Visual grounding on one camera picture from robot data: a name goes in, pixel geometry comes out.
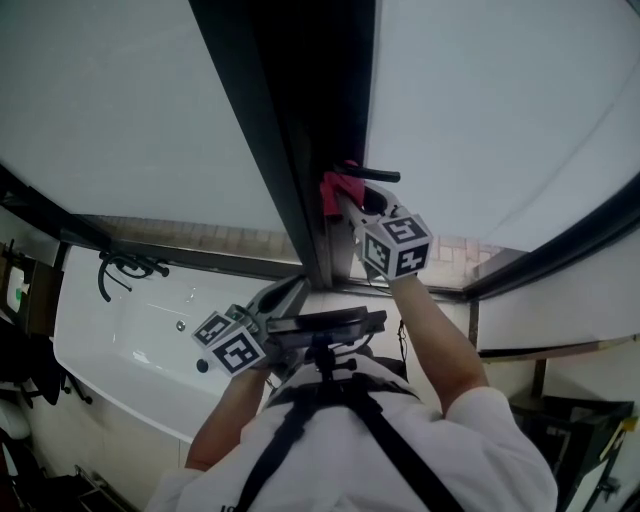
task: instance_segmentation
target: white bathtub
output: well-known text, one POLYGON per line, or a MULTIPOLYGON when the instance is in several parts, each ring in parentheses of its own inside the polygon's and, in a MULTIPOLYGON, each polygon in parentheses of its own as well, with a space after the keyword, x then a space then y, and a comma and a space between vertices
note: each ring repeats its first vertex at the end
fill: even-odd
POLYGON ((131 293, 105 277, 107 303, 98 291, 100 262, 96 251, 70 251, 54 336, 58 362, 107 400, 191 442, 229 382, 220 370, 196 370, 191 332, 214 310, 246 305, 269 282, 172 266, 166 278, 129 280, 131 293))

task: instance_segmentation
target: black harness strap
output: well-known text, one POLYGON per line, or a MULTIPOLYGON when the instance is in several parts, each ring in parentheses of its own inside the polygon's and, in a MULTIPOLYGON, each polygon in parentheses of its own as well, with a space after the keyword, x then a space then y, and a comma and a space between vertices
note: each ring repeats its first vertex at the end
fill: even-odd
POLYGON ((269 407, 291 401, 293 407, 249 473, 235 512, 249 510, 260 489, 280 467, 293 444, 302 437, 305 423, 315 412, 339 405, 349 407, 367 426, 382 451, 429 510, 463 512, 435 473, 382 415, 382 407, 369 395, 370 391, 412 394, 393 383, 354 374, 349 381, 287 389, 275 397, 269 407))

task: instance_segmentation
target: black handle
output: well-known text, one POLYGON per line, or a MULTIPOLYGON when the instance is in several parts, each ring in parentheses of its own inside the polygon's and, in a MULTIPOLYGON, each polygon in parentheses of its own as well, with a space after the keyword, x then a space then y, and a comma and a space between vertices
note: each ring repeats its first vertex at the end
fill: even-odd
POLYGON ((400 173, 398 171, 380 171, 349 164, 333 164, 333 170, 338 174, 346 174, 353 178, 365 180, 386 181, 387 183, 398 183, 400 181, 400 173))

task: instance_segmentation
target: white shirt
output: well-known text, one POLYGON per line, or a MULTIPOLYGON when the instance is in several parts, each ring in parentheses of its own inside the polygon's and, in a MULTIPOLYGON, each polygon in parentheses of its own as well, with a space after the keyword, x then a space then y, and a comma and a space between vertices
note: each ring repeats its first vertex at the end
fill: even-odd
MULTIPOLYGON (((364 356, 358 372, 407 383, 364 356)), ((344 378, 348 371, 335 372, 344 378)), ((302 367, 286 384, 319 380, 302 367)), ((516 425, 506 397, 492 388, 464 393, 446 418, 418 399, 371 393, 383 415, 467 511, 551 512, 557 488, 549 466, 516 425)), ((241 442, 206 473, 167 472, 148 512, 233 512, 249 472, 292 407, 265 409, 242 431, 241 442)), ((425 505, 346 407, 321 409, 251 506, 256 511, 424 511, 425 505)))

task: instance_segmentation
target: black metal frame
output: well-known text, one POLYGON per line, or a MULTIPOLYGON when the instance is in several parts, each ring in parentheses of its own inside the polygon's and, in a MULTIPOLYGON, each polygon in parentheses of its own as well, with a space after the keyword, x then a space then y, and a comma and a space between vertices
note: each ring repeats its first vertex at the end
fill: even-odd
MULTIPOLYGON (((385 294, 349 278, 353 241, 327 222, 325 171, 362 162, 375 33, 375 0, 190 0, 249 148, 304 272, 316 288, 385 294)), ((615 243, 640 225, 640 175, 593 213, 535 251, 441 300, 477 302, 547 277, 615 243)), ((113 248, 175 264, 278 279, 298 265, 125 243, 66 212, 0 164, 2 206, 61 241, 113 248)))

